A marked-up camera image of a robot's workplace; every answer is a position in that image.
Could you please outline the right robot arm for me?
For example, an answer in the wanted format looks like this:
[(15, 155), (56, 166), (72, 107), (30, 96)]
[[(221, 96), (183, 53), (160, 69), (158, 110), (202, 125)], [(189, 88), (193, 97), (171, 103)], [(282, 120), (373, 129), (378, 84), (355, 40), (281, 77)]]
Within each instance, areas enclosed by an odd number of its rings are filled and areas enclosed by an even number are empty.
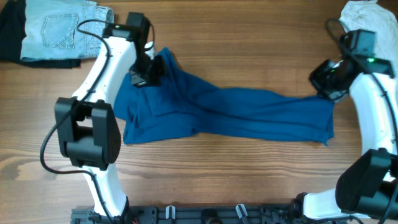
[(341, 61), (326, 60), (310, 74), (318, 95), (353, 100), (362, 155), (335, 188), (297, 195), (283, 214), (289, 223), (397, 219), (397, 83), (391, 62), (375, 56), (375, 41), (373, 31), (347, 32), (337, 41)]

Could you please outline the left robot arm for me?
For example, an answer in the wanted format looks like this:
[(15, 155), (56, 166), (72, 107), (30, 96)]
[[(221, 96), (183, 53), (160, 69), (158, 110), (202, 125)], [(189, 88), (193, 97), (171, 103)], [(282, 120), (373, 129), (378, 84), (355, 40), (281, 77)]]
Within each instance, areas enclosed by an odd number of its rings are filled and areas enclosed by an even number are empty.
[(166, 69), (148, 35), (154, 27), (145, 15), (130, 12), (125, 24), (105, 23), (94, 37), (100, 53), (85, 81), (70, 98), (55, 104), (60, 153), (84, 175), (95, 204), (72, 211), (72, 223), (137, 223), (121, 188), (116, 159), (121, 133), (113, 112), (119, 88), (128, 77), (134, 87), (156, 86)]

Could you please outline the dark blue polo shirt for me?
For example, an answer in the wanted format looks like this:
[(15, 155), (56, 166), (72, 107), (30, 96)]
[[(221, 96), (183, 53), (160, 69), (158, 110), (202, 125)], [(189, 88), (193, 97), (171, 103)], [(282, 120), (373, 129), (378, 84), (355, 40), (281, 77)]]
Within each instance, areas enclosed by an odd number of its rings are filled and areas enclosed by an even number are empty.
[(167, 69), (159, 86), (138, 88), (126, 75), (118, 91), (113, 110), (126, 122), (125, 144), (197, 133), (326, 144), (334, 135), (331, 101), (269, 90), (219, 88), (181, 70), (168, 48), (159, 56)]

